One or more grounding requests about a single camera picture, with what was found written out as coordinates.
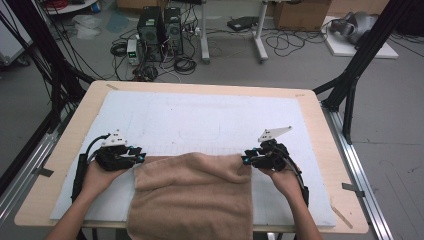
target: human hand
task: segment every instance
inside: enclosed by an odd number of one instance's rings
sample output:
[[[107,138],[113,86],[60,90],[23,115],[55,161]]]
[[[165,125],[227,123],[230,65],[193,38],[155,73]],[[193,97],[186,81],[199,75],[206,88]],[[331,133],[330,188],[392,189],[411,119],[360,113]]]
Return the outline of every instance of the human hand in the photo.
[[[296,174],[290,166],[287,165],[281,171],[274,171],[272,169],[259,170],[272,179],[275,187],[287,198],[288,201],[295,201],[299,200],[299,198],[303,198]]]
[[[88,165],[80,195],[94,200],[112,184],[115,178],[125,171],[127,170],[106,171],[100,167],[97,161],[92,161]]]

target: table leg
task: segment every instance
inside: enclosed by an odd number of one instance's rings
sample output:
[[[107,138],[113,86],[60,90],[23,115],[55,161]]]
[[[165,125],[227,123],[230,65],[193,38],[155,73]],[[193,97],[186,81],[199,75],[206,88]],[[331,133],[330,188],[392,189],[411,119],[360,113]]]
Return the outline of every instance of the table leg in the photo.
[[[268,60],[268,55],[266,54],[265,47],[264,47],[264,44],[262,43],[262,39],[261,39],[262,27],[264,25],[264,19],[265,19],[267,6],[268,6],[268,2],[263,1],[262,5],[261,5],[261,10],[259,12],[258,29],[257,29],[257,31],[253,32],[253,39],[255,40],[255,44],[258,47],[261,63]]]
[[[202,50],[202,61],[210,63],[208,39],[206,37],[206,0],[202,1],[202,29],[200,36],[200,49]]]

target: computer tower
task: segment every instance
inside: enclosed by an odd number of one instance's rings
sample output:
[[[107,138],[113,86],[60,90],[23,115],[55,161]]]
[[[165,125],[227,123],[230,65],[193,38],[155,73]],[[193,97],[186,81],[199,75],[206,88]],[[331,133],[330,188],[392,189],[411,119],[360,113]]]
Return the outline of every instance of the computer tower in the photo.
[[[162,44],[165,41],[165,26],[159,6],[146,6],[142,9],[137,31],[140,40],[147,45]]]
[[[181,29],[181,9],[165,8],[163,11],[168,50],[172,49],[175,54],[183,54],[183,35]]]

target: beige towel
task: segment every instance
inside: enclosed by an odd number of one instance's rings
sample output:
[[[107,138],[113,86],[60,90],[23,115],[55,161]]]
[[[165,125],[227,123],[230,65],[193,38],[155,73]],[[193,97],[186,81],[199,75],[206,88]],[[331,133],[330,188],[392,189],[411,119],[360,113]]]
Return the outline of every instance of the beige towel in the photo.
[[[150,157],[135,169],[134,239],[253,239],[251,168],[240,155]]]

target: wooden table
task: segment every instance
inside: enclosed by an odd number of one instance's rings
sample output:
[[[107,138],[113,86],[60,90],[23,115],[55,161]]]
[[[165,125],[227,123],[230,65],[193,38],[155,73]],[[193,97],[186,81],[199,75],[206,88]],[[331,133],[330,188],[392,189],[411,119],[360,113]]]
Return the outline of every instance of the wooden table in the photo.
[[[238,86],[166,84],[96,81],[91,84],[72,120],[67,126],[45,168],[53,170],[48,178],[39,176],[15,217],[21,226],[53,226],[50,220],[56,199],[68,169],[78,155],[84,137],[112,90],[168,93],[196,93],[268,96],[297,99],[309,132],[312,148],[324,180],[331,207],[336,217],[336,227],[323,228],[321,232],[366,233],[368,224],[355,192],[342,189],[342,183],[351,183],[336,143],[331,135],[318,99],[313,91],[304,89],[258,88]],[[125,222],[86,221],[86,227],[126,228]],[[293,228],[254,226],[254,231],[292,232]]]

